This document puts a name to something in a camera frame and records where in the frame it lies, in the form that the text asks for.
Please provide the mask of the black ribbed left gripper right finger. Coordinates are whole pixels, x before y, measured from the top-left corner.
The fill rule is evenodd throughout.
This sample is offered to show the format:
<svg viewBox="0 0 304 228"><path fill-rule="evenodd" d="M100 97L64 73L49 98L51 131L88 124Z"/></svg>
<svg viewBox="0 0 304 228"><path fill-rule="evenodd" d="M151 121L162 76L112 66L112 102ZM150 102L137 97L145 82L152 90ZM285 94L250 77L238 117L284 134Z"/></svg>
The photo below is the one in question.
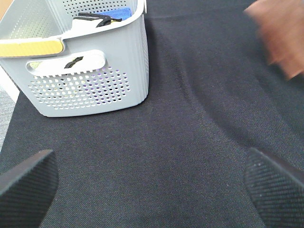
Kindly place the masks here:
<svg viewBox="0 0 304 228"><path fill-rule="evenodd" d="M244 183L267 228L304 226L303 171L273 153L250 148Z"/></svg>

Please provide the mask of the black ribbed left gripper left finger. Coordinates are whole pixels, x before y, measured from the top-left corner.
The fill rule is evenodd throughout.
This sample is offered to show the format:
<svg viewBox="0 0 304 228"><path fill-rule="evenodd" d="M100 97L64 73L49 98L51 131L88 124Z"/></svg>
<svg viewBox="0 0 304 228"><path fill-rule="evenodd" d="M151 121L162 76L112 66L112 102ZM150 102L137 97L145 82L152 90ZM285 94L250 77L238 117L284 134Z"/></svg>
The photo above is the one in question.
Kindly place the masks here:
<svg viewBox="0 0 304 228"><path fill-rule="evenodd" d="M38 228L58 187L53 150L42 150L0 176L0 226Z"/></svg>

